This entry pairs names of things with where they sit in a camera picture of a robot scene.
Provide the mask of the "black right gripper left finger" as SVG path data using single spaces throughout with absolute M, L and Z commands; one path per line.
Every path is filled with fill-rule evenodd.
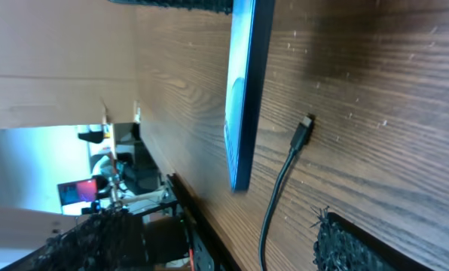
M 109 0 L 121 5 L 143 5 L 160 8 L 184 8 L 200 11 L 230 14 L 233 11 L 233 0 Z

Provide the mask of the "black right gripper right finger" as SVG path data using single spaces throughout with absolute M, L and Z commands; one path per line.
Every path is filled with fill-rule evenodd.
M 426 271 L 427 266 L 372 236 L 354 223 L 314 209 L 319 228 L 313 244 L 313 263 L 319 271 Z

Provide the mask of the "blue Galaxy smartphone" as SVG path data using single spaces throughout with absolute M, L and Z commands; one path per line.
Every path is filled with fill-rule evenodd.
M 233 5 L 224 140 L 234 193 L 249 189 L 274 6 L 274 0 Z

